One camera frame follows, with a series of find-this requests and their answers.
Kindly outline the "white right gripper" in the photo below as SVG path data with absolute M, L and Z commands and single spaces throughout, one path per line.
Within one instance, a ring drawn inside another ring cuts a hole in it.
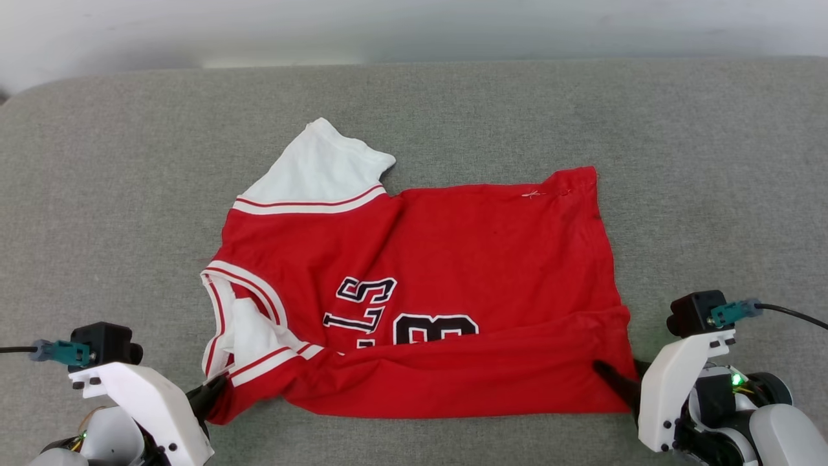
M 734 337 L 735 330 L 727 329 L 669 343 L 653 363 L 634 361 L 639 381 L 601 360 L 594 360 L 593 370 L 632 412 L 639 412 L 638 439 L 660 453 L 663 447 L 672 449 L 675 421 L 704 366 L 710 358 L 730 352 L 727 341 Z

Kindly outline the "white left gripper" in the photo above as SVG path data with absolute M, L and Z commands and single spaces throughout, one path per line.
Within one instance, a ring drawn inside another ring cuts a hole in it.
M 169 466 L 205 466 L 215 454 L 201 422 L 207 420 L 228 378 L 219 375 L 184 394 L 153 368 L 112 362 L 71 373 L 83 398 L 106 395 L 132 425 L 146 431 Z

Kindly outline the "red and white basketball jersey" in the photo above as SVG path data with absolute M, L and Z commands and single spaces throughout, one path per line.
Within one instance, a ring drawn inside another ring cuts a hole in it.
M 233 203 L 202 271 L 225 425 L 280 397 L 379 419 L 617 413 L 635 377 L 592 167 L 386 192 L 387 153 L 320 118 Z

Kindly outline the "grey fabric sofa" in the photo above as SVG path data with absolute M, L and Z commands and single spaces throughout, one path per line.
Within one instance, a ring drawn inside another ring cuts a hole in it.
M 133 328 L 184 389 L 215 331 L 199 272 L 234 198 L 319 117 L 406 188 L 592 165 L 637 357 L 720 289 L 828 322 L 828 58 L 143 71 L 0 105 L 0 347 Z

